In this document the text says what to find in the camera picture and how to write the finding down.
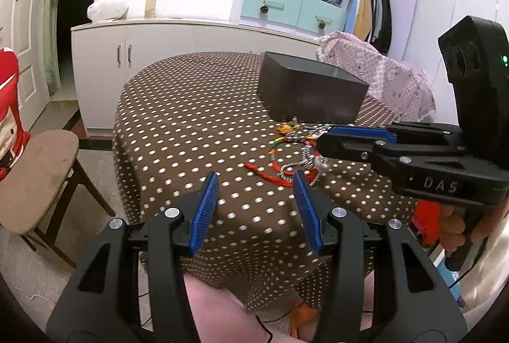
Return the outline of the white pillow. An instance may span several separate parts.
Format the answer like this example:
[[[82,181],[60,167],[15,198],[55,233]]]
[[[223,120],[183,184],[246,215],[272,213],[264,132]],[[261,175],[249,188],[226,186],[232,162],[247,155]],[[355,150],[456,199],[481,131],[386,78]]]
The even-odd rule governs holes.
[[[96,23],[104,20],[117,20],[122,18],[129,7],[124,2],[97,0],[87,9],[87,17]]]

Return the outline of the dark rectangular storage box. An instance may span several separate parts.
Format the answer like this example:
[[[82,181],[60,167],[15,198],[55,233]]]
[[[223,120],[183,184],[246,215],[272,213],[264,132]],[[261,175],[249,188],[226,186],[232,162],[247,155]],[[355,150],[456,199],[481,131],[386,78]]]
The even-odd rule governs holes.
[[[257,95],[277,122],[355,122],[368,84],[351,73],[310,59],[267,52],[263,55]]]

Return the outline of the white panel door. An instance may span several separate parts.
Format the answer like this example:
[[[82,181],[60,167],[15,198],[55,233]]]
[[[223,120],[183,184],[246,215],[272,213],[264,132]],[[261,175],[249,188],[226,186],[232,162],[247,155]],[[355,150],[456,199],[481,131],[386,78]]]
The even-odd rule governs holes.
[[[17,55],[18,103],[26,129],[49,101],[40,53],[43,6],[44,0],[1,0],[1,45]]]

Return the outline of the hanging clothes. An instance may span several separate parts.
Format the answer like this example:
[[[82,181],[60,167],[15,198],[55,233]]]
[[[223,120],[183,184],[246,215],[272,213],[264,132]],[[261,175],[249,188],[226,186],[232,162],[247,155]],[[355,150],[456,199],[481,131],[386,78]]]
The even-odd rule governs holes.
[[[349,0],[343,31],[388,55],[393,38],[390,0]]]

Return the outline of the brown polka dot tablecloth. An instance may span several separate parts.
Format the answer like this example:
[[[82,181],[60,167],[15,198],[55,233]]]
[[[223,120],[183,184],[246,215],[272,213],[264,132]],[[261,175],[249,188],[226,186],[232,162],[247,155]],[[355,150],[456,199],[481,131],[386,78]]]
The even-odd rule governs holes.
[[[307,244],[292,189],[274,184],[302,145],[280,141],[278,123],[260,102],[261,65],[260,55],[211,52],[142,69],[117,104],[115,176],[134,224],[176,206],[215,172],[219,194],[207,238],[183,267],[217,288],[243,280],[251,310],[288,290],[316,309],[330,264]]]

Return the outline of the red cat chair cover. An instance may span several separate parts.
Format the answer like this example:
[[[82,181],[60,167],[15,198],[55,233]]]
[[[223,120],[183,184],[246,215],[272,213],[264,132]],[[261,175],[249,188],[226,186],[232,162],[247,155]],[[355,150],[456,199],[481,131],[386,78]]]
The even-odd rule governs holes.
[[[0,51],[0,178],[5,179],[12,167],[17,164],[23,154],[30,133],[23,129],[19,104],[18,81],[19,62],[15,52],[7,47]]]

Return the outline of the beige bottle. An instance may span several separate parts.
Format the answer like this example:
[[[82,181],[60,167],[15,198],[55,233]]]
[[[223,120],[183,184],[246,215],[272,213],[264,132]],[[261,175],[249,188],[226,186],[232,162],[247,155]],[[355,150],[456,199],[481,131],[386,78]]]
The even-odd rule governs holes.
[[[144,17],[145,18],[154,18],[155,17],[155,7],[156,7],[156,0],[146,0]]]

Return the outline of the wooden chair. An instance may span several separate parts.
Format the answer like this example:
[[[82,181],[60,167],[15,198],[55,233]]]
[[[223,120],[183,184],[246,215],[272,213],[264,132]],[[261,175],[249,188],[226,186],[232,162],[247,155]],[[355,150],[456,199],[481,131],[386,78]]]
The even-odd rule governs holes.
[[[76,265],[56,245],[59,229],[79,185],[102,209],[115,211],[88,177],[78,160],[79,138],[53,129],[32,138],[14,169],[1,181],[1,226],[29,242],[28,235],[70,267]]]

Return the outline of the pink checkered cloth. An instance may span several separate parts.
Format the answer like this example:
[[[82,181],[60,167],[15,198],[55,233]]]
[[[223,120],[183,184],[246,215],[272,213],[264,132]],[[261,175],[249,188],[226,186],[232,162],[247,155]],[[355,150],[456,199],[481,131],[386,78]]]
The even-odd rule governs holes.
[[[317,58],[366,82],[367,93],[404,122],[420,122],[436,111],[424,72],[382,55],[352,34],[335,31],[319,38]]]

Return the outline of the teal drawer unit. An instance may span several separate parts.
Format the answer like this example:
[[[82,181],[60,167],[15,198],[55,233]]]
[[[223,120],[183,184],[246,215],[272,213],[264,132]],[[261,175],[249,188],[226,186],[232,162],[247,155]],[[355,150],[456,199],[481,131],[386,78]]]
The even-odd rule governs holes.
[[[342,31],[346,12],[322,0],[233,0],[229,21],[280,31],[303,38],[320,38]]]

